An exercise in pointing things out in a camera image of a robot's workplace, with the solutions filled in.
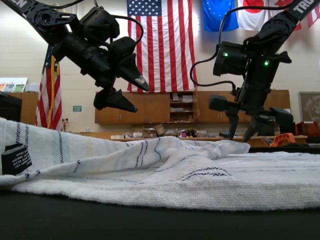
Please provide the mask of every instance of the white wall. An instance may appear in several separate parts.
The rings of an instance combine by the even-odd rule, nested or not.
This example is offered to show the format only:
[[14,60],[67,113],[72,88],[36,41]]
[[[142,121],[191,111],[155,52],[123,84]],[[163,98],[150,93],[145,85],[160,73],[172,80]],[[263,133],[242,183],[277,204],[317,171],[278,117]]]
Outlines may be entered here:
[[[41,0],[46,4],[62,0]],[[126,0],[98,0],[112,14],[126,15]],[[83,17],[91,7],[93,0],[87,0],[77,6],[66,9],[66,12],[76,13]],[[217,32],[206,32],[203,29],[202,0],[193,0],[193,35],[195,59],[203,60],[213,55],[217,40]],[[121,37],[127,35],[127,22],[120,20]],[[296,122],[301,120],[298,92],[320,91],[320,21],[308,28],[306,21],[302,22],[302,30],[294,32],[280,51],[288,51],[291,64],[280,64],[273,89],[288,89],[290,91],[291,110]],[[0,2],[0,77],[28,77],[29,83],[40,83],[47,44],[37,32],[21,17]],[[234,30],[223,32],[222,39],[235,43],[253,36],[255,32]],[[98,131],[131,131],[131,125],[99,126],[94,123],[95,109],[93,100],[98,90],[94,80],[80,74],[80,69],[67,58],[61,64],[62,114],[69,118],[68,131],[82,132],[87,127],[92,132]],[[197,77],[200,83],[232,80],[239,87],[242,78],[233,75],[213,76],[213,62],[197,67]],[[116,89],[126,91],[127,82],[118,79]],[[230,85],[199,88],[207,90],[230,90]],[[82,112],[72,112],[73,105],[82,105]],[[228,125],[206,125],[212,131],[225,130]]]

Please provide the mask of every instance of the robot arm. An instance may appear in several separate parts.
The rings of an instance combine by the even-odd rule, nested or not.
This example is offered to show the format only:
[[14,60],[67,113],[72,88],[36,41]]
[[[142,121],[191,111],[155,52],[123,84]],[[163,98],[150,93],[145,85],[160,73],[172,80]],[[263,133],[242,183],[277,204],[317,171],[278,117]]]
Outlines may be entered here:
[[243,44],[223,41],[217,45],[213,74],[244,77],[241,88],[233,92],[235,102],[228,102],[225,97],[217,95],[213,95],[209,101],[210,109],[226,112],[230,123],[230,139],[238,125],[239,111],[252,116],[244,135],[245,142],[270,120],[283,126],[293,123],[293,116],[285,110],[275,107],[264,109],[263,105],[271,91],[279,63],[292,62],[286,51],[280,54],[276,52],[297,24],[319,3],[320,0],[296,0],[287,10],[267,21],[259,33],[245,39]]
[[95,79],[95,85],[102,87],[94,98],[94,106],[136,112],[121,90],[116,91],[116,78],[124,78],[140,89],[149,91],[149,86],[139,72],[134,49],[136,42],[122,37],[113,42],[106,40],[120,34],[117,20],[107,11],[94,7],[81,20],[75,14],[62,13],[35,0],[0,0],[17,14],[25,18],[40,36],[53,45],[52,54],[61,61],[64,57],[81,68],[83,75]]

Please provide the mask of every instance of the striped towel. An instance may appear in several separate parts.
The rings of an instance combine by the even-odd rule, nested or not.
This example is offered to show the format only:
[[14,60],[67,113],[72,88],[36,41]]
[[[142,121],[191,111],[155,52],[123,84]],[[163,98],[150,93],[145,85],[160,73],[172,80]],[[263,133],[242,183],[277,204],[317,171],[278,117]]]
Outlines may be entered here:
[[246,143],[175,137],[117,142],[0,118],[0,153],[27,146],[32,165],[0,188],[128,206],[208,210],[320,206],[320,157],[247,153]]

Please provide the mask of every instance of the wire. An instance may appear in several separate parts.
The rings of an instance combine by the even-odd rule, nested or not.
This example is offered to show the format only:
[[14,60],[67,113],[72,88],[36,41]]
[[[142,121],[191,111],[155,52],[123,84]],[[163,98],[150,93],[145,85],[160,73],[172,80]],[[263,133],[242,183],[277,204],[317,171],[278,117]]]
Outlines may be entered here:
[[199,86],[199,87],[211,87],[211,86],[215,86],[215,85],[220,85],[220,84],[231,84],[232,85],[232,91],[235,91],[236,90],[236,85],[234,84],[233,81],[218,81],[218,82],[214,82],[214,83],[209,83],[209,84],[201,84],[201,83],[198,83],[194,80],[194,76],[193,76],[193,70],[194,68],[196,67],[196,65],[198,64],[202,64],[202,63],[206,63],[206,62],[210,62],[211,60],[215,59],[215,57],[217,56],[217,51],[213,54],[212,57],[208,58],[208,59],[205,59],[205,60],[202,60],[202,61],[197,61],[196,63],[194,63],[190,69],[190,79],[191,81]]
[[97,8],[99,8],[99,4],[98,4],[97,0],[93,0],[93,1],[94,1],[94,5],[95,5]]
[[53,9],[66,9],[66,8],[72,7],[73,5],[79,4],[79,3],[83,2],[83,1],[85,1],[85,0],[77,0],[77,1],[70,2],[70,3],[65,4],[65,5],[62,5],[62,6],[53,6],[53,5],[48,5],[48,6],[53,8]]
[[[293,0],[290,4],[288,5],[285,5],[285,6],[281,6],[281,7],[274,7],[274,6],[240,6],[240,7],[236,7],[234,9],[231,9],[230,11],[227,12],[227,14],[224,16],[224,18],[222,19],[221,21],[221,24],[220,24],[220,28],[219,28],[219,38],[218,38],[218,46],[220,46],[221,44],[221,34],[222,34],[222,30],[223,30],[223,27],[224,27],[224,24],[225,24],[225,21],[227,19],[227,17],[232,14],[233,12],[236,12],[236,11],[239,11],[239,10],[245,10],[245,9],[257,9],[257,10],[284,10],[284,9],[287,9],[289,7],[291,7],[297,0]],[[194,68],[196,67],[196,65],[198,64],[202,64],[202,63],[206,63],[206,62],[209,62],[209,61],[212,61],[218,54],[218,48],[216,49],[215,53],[213,54],[212,57],[206,59],[206,60],[202,60],[202,61],[197,61],[195,62],[191,69],[190,69],[190,79],[191,81],[199,86],[199,87],[211,87],[211,86],[215,86],[215,85],[220,85],[220,84],[231,84],[232,85],[232,91],[235,91],[236,90],[236,85],[233,81],[218,81],[218,82],[214,82],[214,83],[209,83],[209,84],[200,84],[198,82],[196,82],[194,80],[194,77],[193,77],[193,70]]]
[[292,1],[290,4],[285,5],[285,6],[240,6],[236,7],[234,9],[231,9],[230,11],[227,12],[227,14],[224,16],[224,18],[221,21],[220,28],[219,28],[219,40],[218,40],[218,45],[221,43],[221,34],[222,30],[225,24],[225,21],[227,17],[232,14],[233,12],[239,11],[239,10],[245,10],[245,9],[257,9],[257,10],[284,10],[289,7],[291,7],[297,0]]
[[119,15],[112,15],[114,18],[116,19],[125,19],[125,20],[128,20],[128,21],[132,21],[132,22],[135,22],[141,29],[141,35],[140,37],[138,38],[138,40],[136,41],[136,44],[138,44],[142,37],[144,36],[144,28],[143,26],[141,25],[141,23],[139,21],[137,21],[136,19],[132,18],[132,17],[129,17],[129,16],[119,16]]

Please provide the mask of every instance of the flag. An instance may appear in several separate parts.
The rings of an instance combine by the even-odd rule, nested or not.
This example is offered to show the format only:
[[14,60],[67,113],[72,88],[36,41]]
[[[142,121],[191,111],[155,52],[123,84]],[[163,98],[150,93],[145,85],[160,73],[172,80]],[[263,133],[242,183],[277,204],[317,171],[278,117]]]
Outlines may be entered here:
[[320,6],[317,5],[309,14],[308,14],[308,26],[309,28],[320,19]]
[[[292,3],[293,0],[269,0],[269,6],[270,7],[283,7],[286,5],[289,5],[290,3]],[[277,15],[278,13],[283,12],[284,10],[270,10],[270,16],[273,18],[275,15]],[[295,31],[298,31],[302,29],[302,25],[301,23],[299,23],[296,27],[295,27]]]
[[[189,74],[195,63],[192,0],[127,0],[127,14],[143,26],[143,38],[134,51],[150,92],[193,89]],[[128,21],[128,33],[136,41],[141,30]],[[195,70],[193,77],[197,80]],[[130,83],[128,91],[142,92]]]
[[[267,0],[238,0],[238,7],[243,6],[267,6]],[[244,9],[238,13],[240,29],[259,31],[263,24],[269,20],[267,10]]]
[[[203,0],[204,29],[209,32],[218,32],[220,23],[227,12],[235,8],[235,0]],[[223,31],[237,29],[236,12],[231,13],[224,21]]]
[[63,123],[60,65],[51,52],[52,46],[49,45],[42,69],[35,124],[38,127],[61,131]]

